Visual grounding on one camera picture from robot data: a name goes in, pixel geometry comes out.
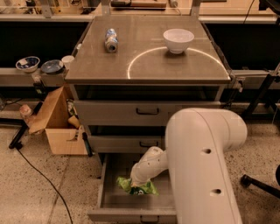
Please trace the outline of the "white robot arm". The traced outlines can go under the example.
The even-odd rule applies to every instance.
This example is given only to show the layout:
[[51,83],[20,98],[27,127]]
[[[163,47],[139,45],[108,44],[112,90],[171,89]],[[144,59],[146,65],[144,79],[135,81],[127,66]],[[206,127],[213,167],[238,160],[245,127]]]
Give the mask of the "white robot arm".
[[167,170],[178,224],[242,224],[224,153],[241,147],[247,134],[230,110],[181,109],[166,125],[165,150],[151,147],[133,166],[132,185]]

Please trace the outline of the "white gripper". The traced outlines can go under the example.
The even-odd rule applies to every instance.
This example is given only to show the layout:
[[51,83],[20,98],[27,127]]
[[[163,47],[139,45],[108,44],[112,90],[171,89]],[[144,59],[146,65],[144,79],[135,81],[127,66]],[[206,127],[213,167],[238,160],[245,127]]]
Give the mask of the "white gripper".
[[133,186],[143,186],[153,178],[153,168],[149,163],[136,163],[133,165],[130,178]]

